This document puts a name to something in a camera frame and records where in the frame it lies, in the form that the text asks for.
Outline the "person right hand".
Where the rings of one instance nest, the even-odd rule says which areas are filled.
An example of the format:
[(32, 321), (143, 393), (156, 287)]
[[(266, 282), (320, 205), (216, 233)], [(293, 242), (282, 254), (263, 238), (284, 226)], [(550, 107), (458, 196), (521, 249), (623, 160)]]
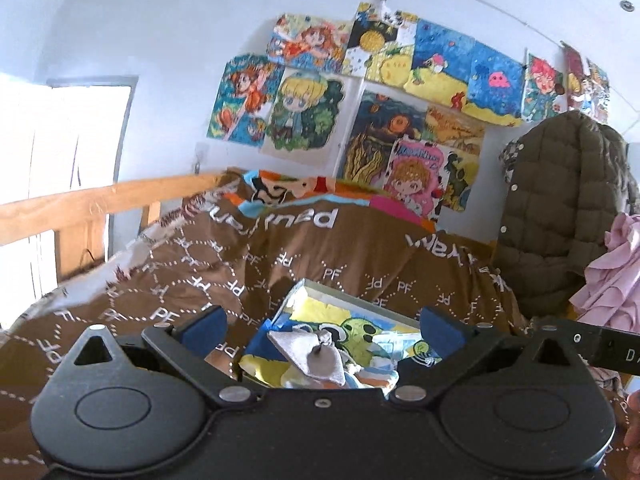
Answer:
[(639, 440), (640, 440), (640, 396), (639, 391), (631, 393), (627, 398), (629, 426), (627, 428), (624, 445), (628, 448), (627, 464), (633, 474), (639, 473)]

